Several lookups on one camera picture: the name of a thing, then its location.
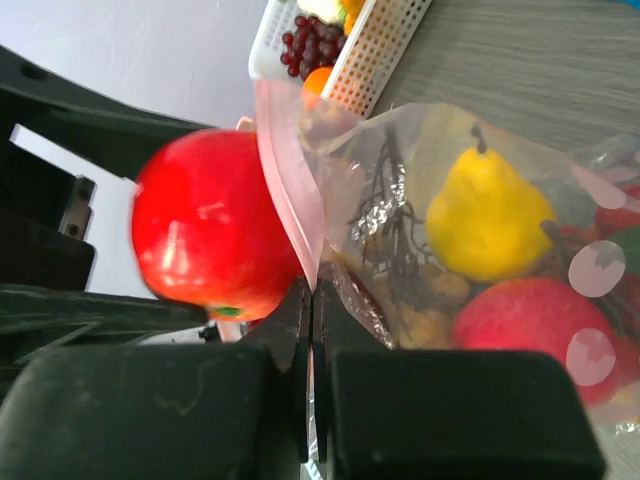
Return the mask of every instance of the yellow pear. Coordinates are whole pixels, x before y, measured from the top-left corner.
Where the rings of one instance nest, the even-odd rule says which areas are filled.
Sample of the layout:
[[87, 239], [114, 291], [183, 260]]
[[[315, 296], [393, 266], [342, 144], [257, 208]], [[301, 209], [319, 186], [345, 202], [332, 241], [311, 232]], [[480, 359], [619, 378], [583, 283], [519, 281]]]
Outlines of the yellow pear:
[[540, 228], [549, 201], [498, 152], [478, 146], [455, 162], [427, 210], [427, 238], [447, 270], [481, 283], [522, 275], [551, 248]]

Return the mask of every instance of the red fruit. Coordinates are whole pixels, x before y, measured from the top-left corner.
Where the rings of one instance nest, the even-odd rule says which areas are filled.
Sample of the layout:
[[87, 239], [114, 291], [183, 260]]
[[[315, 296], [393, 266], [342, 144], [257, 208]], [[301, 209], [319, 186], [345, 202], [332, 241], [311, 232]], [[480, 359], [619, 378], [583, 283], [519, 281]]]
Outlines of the red fruit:
[[347, 37], [343, 35], [336, 42], [336, 46], [338, 47], [338, 50], [342, 50], [344, 48], [345, 43], [347, 43]]
[[300, 40], [294, 40], [293, 43], [291, 44], [291, 51], [295, 52], [295, 53], [299, 53], [300, 55], [302, 55], [302, 52], [304, 52], [305, 50], [305, 43], [303, 41]]
[[467, 349], [547, 353], [567, 368], [589, 406], [608, 401], [619, 385], [616, 337], [607, 319], [558, 280], [522, 278], [485, 290], [459, 313], [453, 341]]
[[156, 153], [138, 177], [132, 238], [151, 289], [217, 319], [266, 317], [301, 271], [251, 132], [202, 130]]
[[318, 43], [320, 43], [320, 39], [318, 38], [318, 34], [312, 32], [307, 37], [306, 42], [304, 42], [304, 48], [305, 48], [305, 50], [309, 49], [309, 48], [317, 48], [318, 47]]
[[313, 48], [307, 48], [302, 54], [302, 59], [307, 63], [317, 62], [318, 61], [318, 51]]
[[291, 45], [293, 43], [293, 33], [291, 32], [284, 32], [282, 34], [282, 42], [285, 45]]
[[335, 25], [330, 25], [329, 27], [327, 27], [327, 30], [324, 32], [323, 38], [328, 42], [335, 43], [343, 35], [343, 33], [344, 32], [342, 31], [342, 28]]
[[311, 27], [299, 28], [296, 30], [296, 33], [293, 34], [293, 41], [302, 42], [302, 44], [304, 44], [304, 42], [307, 41], [307, 38], [309, 38], [311, 31]]
[[[632, 185], [622, 189], [627, 195], [640, 200], [640, 185]], [[609, 210], [598, 207], [596, 210], [596, 225], [604, 237], [608, 237], [620, 230], [640, 225], [640, 213], [619, 208]]]
[[305, 17], [304, 15], [298, 15], [295, 18], [294, 23], [296, 24], [296, 27], [302, 28], [302, 27], [306, 27], [309, 21], [307, 20], [307, 17]]
[[300, 74], [300, 66], [299, 65], [289, 65], [289, 68], [287, 69], [287, 74], [290, 77], [297, 77]]

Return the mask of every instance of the gray wood surface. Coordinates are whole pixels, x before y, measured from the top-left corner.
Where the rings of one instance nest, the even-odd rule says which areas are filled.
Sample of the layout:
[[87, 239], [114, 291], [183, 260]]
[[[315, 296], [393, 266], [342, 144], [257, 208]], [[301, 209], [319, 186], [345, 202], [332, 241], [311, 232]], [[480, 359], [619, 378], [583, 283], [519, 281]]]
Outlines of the gray wood surface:
[[[640, 134], [640, 11], [610, 0], [434, 0], [376, 109], [438, 101], [562, 150]], [[599, 437], [608, 480], [640, 478], [640, 433]]]

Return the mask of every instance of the plastic bag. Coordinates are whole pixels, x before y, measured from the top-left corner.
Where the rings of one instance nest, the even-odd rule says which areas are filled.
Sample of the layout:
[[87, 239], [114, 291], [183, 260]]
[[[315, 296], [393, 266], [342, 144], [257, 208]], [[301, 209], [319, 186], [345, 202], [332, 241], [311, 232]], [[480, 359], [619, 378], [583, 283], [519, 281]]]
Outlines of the plastic bag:
[[543, 351], [597, 423], [640, 416], [640, 187], [621, 189], [640, 185], [639, 139], [567, 154], [452, 105], [365, 121], [290, 87], [257, 92], [261, 147], [282, 143], [261, 148], [265, 175], [310, 284], [331, 272], [391, 348]]

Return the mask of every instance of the white plastic basket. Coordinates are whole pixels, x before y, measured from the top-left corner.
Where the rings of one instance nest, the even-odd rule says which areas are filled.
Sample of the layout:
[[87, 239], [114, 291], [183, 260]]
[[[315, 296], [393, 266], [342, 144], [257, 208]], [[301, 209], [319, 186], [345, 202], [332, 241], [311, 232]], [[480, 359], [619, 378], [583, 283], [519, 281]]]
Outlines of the white plastic basket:
[[[368, 117], [431, 0], [367, 0], [322, 95]], [[296, 0], [269, 0], [249, 56], [253, 79], [289, 80], [282, 34], [295, 30]]]

